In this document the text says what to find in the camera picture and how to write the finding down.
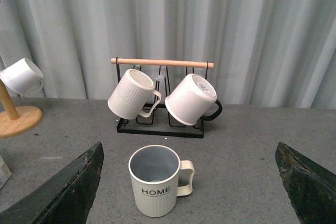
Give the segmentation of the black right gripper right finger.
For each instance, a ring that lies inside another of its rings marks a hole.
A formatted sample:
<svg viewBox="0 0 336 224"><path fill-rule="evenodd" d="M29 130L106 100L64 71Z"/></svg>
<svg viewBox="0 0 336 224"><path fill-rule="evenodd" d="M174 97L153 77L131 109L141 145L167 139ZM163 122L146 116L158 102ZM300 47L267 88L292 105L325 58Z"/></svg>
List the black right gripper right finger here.
<svg viewBox="0 0 336 224"><path fill-rule="evenodd" d="M300 223L335 223L335 174L282 142L275 160Z"/></svg>

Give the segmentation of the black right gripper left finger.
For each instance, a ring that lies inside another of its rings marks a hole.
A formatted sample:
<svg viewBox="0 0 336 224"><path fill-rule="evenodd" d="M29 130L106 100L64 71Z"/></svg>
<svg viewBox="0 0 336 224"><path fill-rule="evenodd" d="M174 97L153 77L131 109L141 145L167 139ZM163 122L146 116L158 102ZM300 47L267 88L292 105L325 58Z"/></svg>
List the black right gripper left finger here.
<svg viewBox="0 0 336 224"><path fill-rule="evenodd" d="M1 223L86 223L104 160L100 142L1 212Z"/></svg>

